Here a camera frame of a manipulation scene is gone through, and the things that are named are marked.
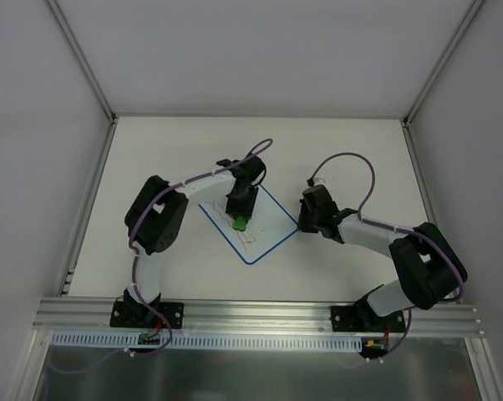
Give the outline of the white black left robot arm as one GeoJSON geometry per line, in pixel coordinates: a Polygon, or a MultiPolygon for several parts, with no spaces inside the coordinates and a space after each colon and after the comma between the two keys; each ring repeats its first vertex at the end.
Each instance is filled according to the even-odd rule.
{"type": "Polygon", "coordinates": [[[182,182],[172,184],[153,175],[144,183],[124,219],[135,253],[135,273],[123,300],[129,303],[129,316],[137,325],[148,327],[155,322],[155,303],[160,300],[160,290],[153,288],[155,270],[139,267],[140,257],[166,251],[177,239],[187,210],[218,195],[226,197],[225,213],[237,230],[244,230],[266,172],[258,156],[248,155],[243,160],[220,160],[214,170],[182,182]]]}

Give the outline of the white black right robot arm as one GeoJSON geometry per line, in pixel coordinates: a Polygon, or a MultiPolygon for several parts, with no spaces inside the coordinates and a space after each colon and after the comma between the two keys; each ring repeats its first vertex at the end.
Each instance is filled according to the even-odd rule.
{"type": "Polygon", "coordinates": [[[394,264],[395,281],[380,285],[350,307],[331,307],[335,332],[405,332],[405,310],[429,310],[452,292],[462,293],[468,273],[439,228],[425,222],[394,227],[338,209],[324,185],[302,193],[297,227],[340,244],[361,246],[394,264]]]}

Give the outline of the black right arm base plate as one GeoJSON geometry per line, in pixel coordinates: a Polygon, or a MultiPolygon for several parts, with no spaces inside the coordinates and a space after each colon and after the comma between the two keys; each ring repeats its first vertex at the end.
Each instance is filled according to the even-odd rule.
{"type": "Polygon", "coordinates": [[[370,307],[358,304],[331,306],[330,319],[334,332],[404,333],[406,329],[401,311],[380,317],[370,307]]]}

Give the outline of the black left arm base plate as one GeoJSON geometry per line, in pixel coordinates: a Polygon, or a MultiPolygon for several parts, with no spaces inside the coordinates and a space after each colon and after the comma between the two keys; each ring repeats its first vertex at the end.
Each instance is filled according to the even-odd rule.
{"type": "MultiPolygon", "coordinates": [[[[181,329],[185,304],[182,302],[154,301],[151,306],[165,317],[172,329],[181,329]]],[[[135,300],[114,302],[109,325],[117,328],[155,328],[159,318],[135,300]]]]}

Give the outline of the green whiteboard eraser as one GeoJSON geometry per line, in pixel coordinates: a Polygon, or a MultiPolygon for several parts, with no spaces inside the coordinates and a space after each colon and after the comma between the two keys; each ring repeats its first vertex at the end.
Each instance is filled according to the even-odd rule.
{"type": "Polygon", "coordinates": [[[246,227],[247,227],[247,222],[248,222],[248,219],[245,216],[238,216],[232,222],[232,228],[235,231],[245,231],[246,227]]]}

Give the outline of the blue-framed small whiteboard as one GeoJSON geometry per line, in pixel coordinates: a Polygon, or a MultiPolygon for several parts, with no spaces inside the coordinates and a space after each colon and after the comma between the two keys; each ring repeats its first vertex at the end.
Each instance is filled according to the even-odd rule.
{"type": "Polygon", "coordinates": [[[199,204],[206,218],[248,266],[258,263],[297,232],[297,222],[263,185],[258,187],[252,218],[244,231],[233,228],[222,198],[199,204]]]}

